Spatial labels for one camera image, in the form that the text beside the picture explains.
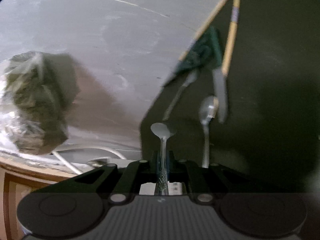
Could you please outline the patterned handle silver spoon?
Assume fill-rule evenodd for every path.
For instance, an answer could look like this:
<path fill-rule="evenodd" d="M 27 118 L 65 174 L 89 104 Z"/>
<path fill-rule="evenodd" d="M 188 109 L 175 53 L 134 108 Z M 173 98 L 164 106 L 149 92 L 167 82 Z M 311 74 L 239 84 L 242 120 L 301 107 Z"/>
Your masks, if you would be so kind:
<path fill-rule="evenodd" d="M 167 196 L 168 189 L 168 172 L 167 172 L 167 140 L 172 137 L 176 131 L 168 124 L 157 122 L 151 125 L 151 131 L 159 137 L 161 149 L 158 161 L 158 182 L 156 184 L 155 194 L 159 196 Z"/>

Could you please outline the large dark metal spoon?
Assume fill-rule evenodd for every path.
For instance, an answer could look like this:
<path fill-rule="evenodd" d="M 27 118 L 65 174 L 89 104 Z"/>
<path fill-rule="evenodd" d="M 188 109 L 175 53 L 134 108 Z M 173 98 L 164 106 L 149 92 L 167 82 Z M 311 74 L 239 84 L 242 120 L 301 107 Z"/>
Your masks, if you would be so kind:
<path fill-rule="evenodd" d="M 213 118 L 215 118 L 219 101 L 217 97 L 211 95 L 206 97 L 199 110 L 199 120 L 203 129 L 204 134 L 204 146 L 203 146 L 203 157 L 202 157 L 202 167 L 209 167 L 209 124 Z"/>

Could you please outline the black handled kitchen knife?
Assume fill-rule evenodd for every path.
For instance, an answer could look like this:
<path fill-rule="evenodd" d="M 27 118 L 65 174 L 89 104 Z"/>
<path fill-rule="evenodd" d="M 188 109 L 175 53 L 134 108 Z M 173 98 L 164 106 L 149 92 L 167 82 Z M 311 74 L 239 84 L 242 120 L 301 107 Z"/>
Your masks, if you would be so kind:
<path fill-rule="evenodd" d="M 219 123 L 223 124 L 228 115 L 228 95 L 227 95 L 227 85 L 226 78 L 222 73 L 220 68 L 213 69 L 213 84 L 214 84 L 214 94 L 218 99 L 218 119 Z"/>

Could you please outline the black handled scissors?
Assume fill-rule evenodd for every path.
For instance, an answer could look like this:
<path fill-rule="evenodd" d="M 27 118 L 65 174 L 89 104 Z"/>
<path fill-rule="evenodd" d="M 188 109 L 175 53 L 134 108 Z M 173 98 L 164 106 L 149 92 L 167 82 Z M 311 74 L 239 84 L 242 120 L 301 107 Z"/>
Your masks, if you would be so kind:
<path fill-rule="evenodd" d="M 201 70 L 212 61 L 214 62 L 214 67 L 221 66 L 223 59 L 222 49 L 219 30 L 212 25 L 209 26 L 200 38 L 191 45 L 185 57 L 178 61 L 163 87 L 176 80 L 181 74 L 194 69 Z"/>

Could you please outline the bamboo chopstick with purple band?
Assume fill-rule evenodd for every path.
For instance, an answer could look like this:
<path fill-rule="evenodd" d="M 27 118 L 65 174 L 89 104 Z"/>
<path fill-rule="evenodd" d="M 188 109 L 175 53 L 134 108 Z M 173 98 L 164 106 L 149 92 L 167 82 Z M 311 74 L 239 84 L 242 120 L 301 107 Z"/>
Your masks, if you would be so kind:
<path fill-rule="evenodd" d="M 233 0 L 231 21 L 229 25 L 227 42 L 226 42 L 225 52 L 223 55 L 223 61 L 221 65 L 221 71 L 225 77 L 228 75 L 228 72 L 229 72 L 232 53 L 233 53 L 235 39 L 236 39 L 236 32 L 238 28 L 239 11 L 240 11 L 240 1 L 241 0 Z"/>

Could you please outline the silver fork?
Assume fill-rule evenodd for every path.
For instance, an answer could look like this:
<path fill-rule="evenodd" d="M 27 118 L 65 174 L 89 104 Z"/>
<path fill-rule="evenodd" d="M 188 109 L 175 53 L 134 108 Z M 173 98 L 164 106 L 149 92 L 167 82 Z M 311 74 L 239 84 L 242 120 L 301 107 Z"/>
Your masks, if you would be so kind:
<path fill-rule="evenodd" d="M 170 102 L 170 105 L 167 107 L 167 109 L 164 112 L 163 121 L 166 121 L 169 119 L 172 110 L 174 109 L 174 107 L 176 106 L 176 104 L 178 103 L 182 93 L 184 92 L 184 90 L 193 82 L 196 81 L 197 77 L 198 77 L 198 70 L 192 70 L 188 76 L 186 77 L 184 83 L 182 83 L 177 91 L 177 93 L 175 94 L 174 98 L 172 99 L 172 101 Z"/>

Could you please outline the plastic bag of dried leaves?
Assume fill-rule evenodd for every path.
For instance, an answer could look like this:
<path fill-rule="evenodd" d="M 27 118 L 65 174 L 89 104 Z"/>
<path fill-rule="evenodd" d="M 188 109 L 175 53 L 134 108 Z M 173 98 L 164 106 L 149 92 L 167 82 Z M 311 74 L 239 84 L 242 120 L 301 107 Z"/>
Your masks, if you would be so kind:
<path fill-rule="evenodd" d="M 68 138 L 66 113 L 76 98 L 68 54 L 29 51 L 1 62 L 1 150 L 43 155 Z"/>

